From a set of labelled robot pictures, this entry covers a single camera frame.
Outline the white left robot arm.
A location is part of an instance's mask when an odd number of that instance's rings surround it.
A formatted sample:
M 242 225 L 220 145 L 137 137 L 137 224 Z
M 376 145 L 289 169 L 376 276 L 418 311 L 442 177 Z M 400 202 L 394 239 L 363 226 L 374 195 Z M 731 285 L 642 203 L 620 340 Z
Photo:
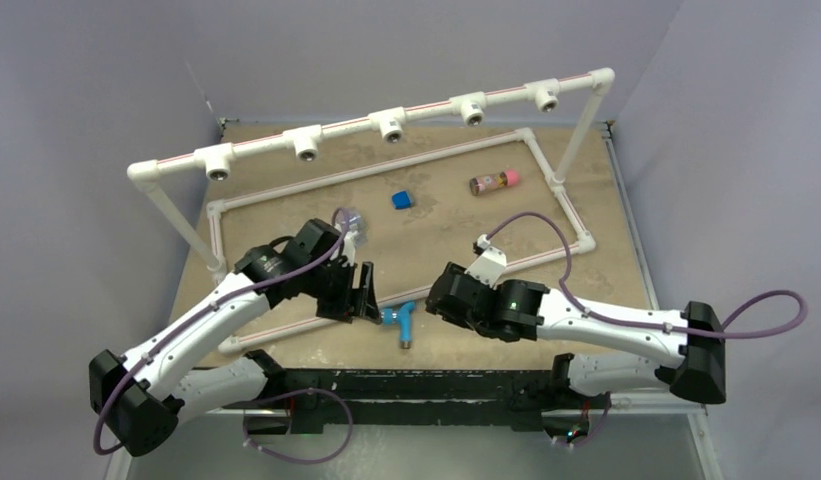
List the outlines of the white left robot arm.
M 297 234 L 249 249 L 193 308 L 145 342 L 89 363 L 90 404 L 98 418 L 93 449 L 145 455 L 175 428 L 216 408 L 253 402 L 270 409 L 292 396 L 286 370 L 252 351 L 222 367 L 198 363 L 223 340 L 280 303 L 308 296 L 320 318 L 379 323 L 370 262 L 357 265 L 360 215 L 337 209 L 329 222 L 306 221 Z

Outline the blue water faucet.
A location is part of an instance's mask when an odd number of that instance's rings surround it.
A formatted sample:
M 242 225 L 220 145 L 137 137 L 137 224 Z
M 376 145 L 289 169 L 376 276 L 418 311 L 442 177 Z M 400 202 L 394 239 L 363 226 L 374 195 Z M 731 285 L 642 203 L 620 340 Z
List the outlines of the blue water faucet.
M 384 325 L 396 325 L 399 328 L 399 345 L 401 349 L 410 349 L 413 344 L 413 313 L 415 302 L 409 301 L 399 307 L 385 308 L 381 311 Z

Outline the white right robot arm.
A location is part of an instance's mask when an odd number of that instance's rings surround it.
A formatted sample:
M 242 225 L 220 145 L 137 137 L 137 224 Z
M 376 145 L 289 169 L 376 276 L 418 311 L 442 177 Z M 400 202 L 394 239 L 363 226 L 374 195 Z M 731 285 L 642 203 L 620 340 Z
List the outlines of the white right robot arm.
M 536 282 L 511 279 L 491 286 L 450 263 L 425 308 L 452 325 L 504 342 L 565 340 L 607 348 L 602 355 L 556 357 L 559 373 L 548 379 L 547 392 L 562 407 L 584 396 L 650 388 L 700 404 L 727 399 L 724 329 L 707 303 L 641 310 L 570 301 L 561 290 Z

